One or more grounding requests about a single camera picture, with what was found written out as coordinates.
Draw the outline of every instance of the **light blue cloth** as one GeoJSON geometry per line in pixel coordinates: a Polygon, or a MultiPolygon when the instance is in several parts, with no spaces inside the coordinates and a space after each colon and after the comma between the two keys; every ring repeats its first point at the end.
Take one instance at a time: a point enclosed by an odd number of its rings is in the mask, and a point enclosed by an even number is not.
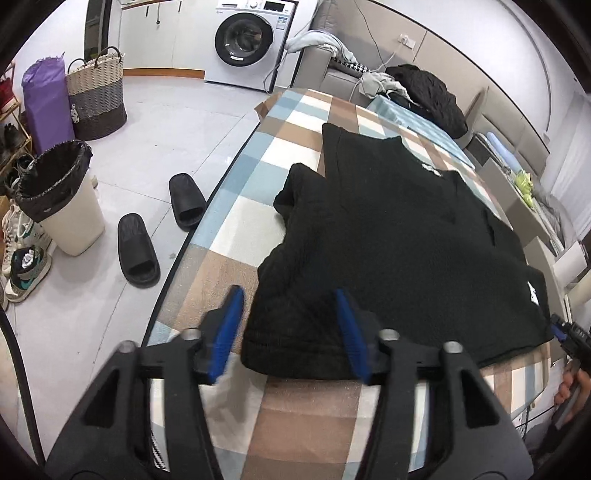
{"type": "Polygon", "coordinates": [[[507,148],[501,143],[501,140],[499,140],[493,132],[487,132],[486,137],[488,141],[492,144],[492,146],[495,148],[496,152],[501,156],[503,160],[505,160],[505,163],[509,165],[509,168],[511,170],[513,170],[515,173],[519,173],[521,170],[523,170],[523,167],[515,158],[513,153],[507,150],[507,148]]]}
{"type": "Polygon", "coordinates": [[[374,98],[367,110],[425,137],[474,170],[473,163],[458,144],[453,141],[453,138],[426,118],[405,109],[382,95],[374,98]]]}

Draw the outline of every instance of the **slide sandal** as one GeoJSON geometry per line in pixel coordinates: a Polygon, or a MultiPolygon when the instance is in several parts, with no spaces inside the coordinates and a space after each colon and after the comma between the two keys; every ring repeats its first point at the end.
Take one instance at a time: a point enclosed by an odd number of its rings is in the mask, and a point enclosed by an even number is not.
{"type": "Polygon", "coordinates": [[[142,217],[137,213],[123,215],[117,237],[119,263],[129,283],[142,288],[157,284],[160,265],[142,217]]]}
{"type": "Polygon", "coordinates": [[[168,182],[168,189],[177,225],[185,231],[199,225],[205,212],[205,198],[191,175],[176,174],[168,182]]]}

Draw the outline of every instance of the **human hand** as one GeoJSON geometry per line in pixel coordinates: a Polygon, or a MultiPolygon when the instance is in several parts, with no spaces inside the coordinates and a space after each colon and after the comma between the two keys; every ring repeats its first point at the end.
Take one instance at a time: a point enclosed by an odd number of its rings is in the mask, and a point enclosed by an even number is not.
{"type": "MultiPolygon", "coordinates": [[[[573,385],[573,374],[570,372],[571,364],[566,366],[564,374],[562,376],[562,383],[558,388],[558,393],[554,396],[554,405],[561,405],[565,400],[570,398],[570,387],[573,385]]],[[[570,410],[569,414],[566,416],[564,422],[569,422],[577,413],[579,413],[587,399],[589,398],[589,393],[591,393],[591,378],[589,378],[589,374],[580,369],[577,372],[577,381],[581,386],[581,392],[579,393],[579,397],[575,401],[573,408],[570,410]]]]}

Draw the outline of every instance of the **houndstooth pillow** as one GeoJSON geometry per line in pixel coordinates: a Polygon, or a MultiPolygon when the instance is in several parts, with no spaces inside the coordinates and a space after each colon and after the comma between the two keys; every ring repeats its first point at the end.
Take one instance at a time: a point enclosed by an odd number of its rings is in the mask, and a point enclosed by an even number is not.
{"type": "Polygon", "coordinates": [[[355,78],[361,78],[364,73],[369,72],[369,68],[367,68],[362,63],[356,63],[352,61],[332,59],[330,66],[355,78]]]}

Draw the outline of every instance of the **washing machine door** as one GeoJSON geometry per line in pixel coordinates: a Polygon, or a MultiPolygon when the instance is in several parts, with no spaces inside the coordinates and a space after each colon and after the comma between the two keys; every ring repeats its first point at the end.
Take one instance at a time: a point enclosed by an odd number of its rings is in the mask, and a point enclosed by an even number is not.
{"type": "Polygon", "coordinates": [[[218,56],[233,67],[258,62],[273,43],[273,29],[266,20],[241,12],[225,19],[216,32],[218,56]]]}

